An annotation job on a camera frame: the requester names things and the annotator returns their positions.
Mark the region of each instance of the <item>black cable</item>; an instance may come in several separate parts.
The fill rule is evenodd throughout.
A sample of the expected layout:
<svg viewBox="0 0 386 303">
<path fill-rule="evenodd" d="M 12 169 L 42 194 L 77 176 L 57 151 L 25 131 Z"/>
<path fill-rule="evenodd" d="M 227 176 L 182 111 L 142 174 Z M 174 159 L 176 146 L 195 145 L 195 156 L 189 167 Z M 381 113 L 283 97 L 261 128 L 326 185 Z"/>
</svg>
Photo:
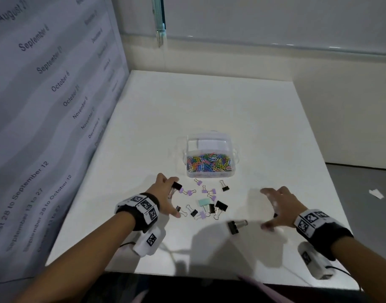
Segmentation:
<svg viewBox="0 0 386 303">
<path fill-rule="evenodd" d="M 329 269 L 329 268 L 332 268 L 332 269 L 336 269 L 336 270 L 339 270 L 339 271 L 342 271 L 343 273 L 346 273 L 348 276 L 350 276 L 353 280 L 356 281 L 356 279 L 350 274 L 348 273 L 347 271 L 345 270 L 342 270 L 340 268 L 337 268 L 337 267 L 334 267 L 334 266 L 325 266 L 326 269 Z M 362 290 L 362 287 L 360 286 L 360 284 L 356 281 L 357 285 L 359 285 L 359 290 L 361 291 Z"/>
<path fill-rule="evenodd" d="M 130 241 L 130 242 L 126 242 L 125 244 L 120 244 L 119 248 L 121 248 L 122 246 L 125 246 L 127 244 L 135 244 L 134 241 Z"/>
</svg>

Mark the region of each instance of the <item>floor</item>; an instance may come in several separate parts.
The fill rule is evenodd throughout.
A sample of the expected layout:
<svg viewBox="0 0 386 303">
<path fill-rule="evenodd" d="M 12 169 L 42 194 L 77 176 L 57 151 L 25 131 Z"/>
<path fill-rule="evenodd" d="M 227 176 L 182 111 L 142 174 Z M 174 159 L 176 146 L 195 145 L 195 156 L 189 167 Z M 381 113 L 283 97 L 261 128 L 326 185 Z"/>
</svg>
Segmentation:
<svg viewBox="0 0 386 303">
<path fill-rule="evenodd" d="M 386 258 L 386 170 L 326 166 L 354 237 Z M 384 198 L 369 194 L 370 189 Z"/>
</svg>

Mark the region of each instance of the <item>wall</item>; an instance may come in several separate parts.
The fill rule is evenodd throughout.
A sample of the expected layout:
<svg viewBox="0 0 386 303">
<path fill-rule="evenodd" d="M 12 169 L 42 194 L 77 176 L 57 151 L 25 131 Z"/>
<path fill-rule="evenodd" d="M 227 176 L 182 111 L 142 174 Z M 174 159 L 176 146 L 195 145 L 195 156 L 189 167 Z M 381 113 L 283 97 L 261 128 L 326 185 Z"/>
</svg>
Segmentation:
<svg viewBox="0 0 386 303">
<path fill-rule="evenodd" d="M 130 70 L 293 81 L 326 162 L 386 168 L 386 56 L 122 40 Z"/>
</svg>

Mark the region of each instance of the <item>clear plastic box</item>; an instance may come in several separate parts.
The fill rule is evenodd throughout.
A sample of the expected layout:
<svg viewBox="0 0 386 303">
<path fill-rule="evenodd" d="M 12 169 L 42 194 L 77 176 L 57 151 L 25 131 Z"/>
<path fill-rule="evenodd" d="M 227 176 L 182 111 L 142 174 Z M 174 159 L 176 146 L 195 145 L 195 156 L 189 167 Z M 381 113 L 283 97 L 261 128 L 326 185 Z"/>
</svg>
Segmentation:
<svg viewBox="0 0 386 303">
<path fill-rule="evenodd" d="M 227 155 L 230 162 L 227 162 L 221 171 L 208 171 L 208 164 L 200 165 L 199 171 L 192 170 L 189 162 L 193 157 L 205 154 L 213 154 L 211 158 L 217 157 L 226 159 L 223 155 Z M 187 136 L 187 145 L 184 153 L 184 163 L 186 165 L 186 172 L 188 177 L 195 178 L 215 178 L 215 177 L 231 177 L 235 173 L 235 159 L 237 159 L 237 152 L 232 147 L 231 138 L 225 134 L 216 131 L 207 133 L 190 134 Z"/>
</svg>

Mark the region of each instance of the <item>wristband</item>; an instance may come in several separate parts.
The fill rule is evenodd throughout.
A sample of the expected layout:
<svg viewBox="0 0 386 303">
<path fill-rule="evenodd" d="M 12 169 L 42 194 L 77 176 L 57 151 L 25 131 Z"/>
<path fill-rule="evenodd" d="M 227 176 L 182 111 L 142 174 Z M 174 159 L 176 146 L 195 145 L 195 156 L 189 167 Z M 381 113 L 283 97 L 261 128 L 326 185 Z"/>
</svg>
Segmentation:
<svg viewBox="0 0 386 303">
<path fill-rule="evenodd" d="M 330 247 L 338 239 L 352 233 L 337 220 L 329 217 L 319 209 L 308 209 L 300 214 L 294 222 L 297 232 L 328 260 L 336 260 Z"/>
<path fill-rule="evenodd" d="M 145 233 L 158 220 L 159 201 L 151 193 L 140 193 L 118 203 L 115 214 L 122 211 L 133 215 L 135 219 L 133 231 Z"/>
</svg>

